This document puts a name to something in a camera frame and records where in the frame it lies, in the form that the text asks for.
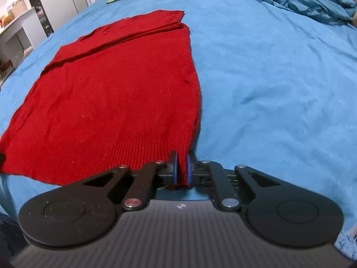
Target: metal rivet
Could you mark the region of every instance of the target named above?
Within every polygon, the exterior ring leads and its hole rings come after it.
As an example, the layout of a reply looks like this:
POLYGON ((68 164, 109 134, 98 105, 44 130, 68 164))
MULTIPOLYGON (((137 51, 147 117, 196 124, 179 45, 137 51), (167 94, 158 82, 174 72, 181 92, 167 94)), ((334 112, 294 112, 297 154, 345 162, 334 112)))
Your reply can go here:
POLYGON ((124 201, 126 207, 138 207, 141 205, 141 200, 138 198, 128 198, 124 201))
POLYGON ((222 200, 222 205, 224 207, 238 207, 239 200, 235 198, 225 198, 224 200, 222 200))

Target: bed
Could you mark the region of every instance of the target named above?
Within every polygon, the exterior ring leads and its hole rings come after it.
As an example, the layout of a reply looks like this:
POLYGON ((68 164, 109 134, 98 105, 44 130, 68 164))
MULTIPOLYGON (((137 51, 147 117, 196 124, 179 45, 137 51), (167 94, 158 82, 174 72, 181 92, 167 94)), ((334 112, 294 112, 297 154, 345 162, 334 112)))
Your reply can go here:
MULTIPOLYGON (((246 164, 323 194, 357 222, 357 29, 326 25, 261 0, 98 0, 25 59, 0 92, 0 134, 60 46, 119 19, 183 10, 202 94, 199 160, 246 164)), ((0 174, 14 220, 58 186, 0 174)), ((159 198, 205 199, 195 189, 159 198)))

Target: red knit fabric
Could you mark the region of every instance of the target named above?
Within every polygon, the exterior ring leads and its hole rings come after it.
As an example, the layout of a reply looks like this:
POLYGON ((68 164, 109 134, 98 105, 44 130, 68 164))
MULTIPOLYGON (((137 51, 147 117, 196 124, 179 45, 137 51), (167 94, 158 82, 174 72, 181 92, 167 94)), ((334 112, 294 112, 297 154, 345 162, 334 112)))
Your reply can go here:
POLYGON ((62 46, 0 140, 2 171, 65 185, 176 150, 187 183, 200 91, 182 17, 159 10, 62 46))

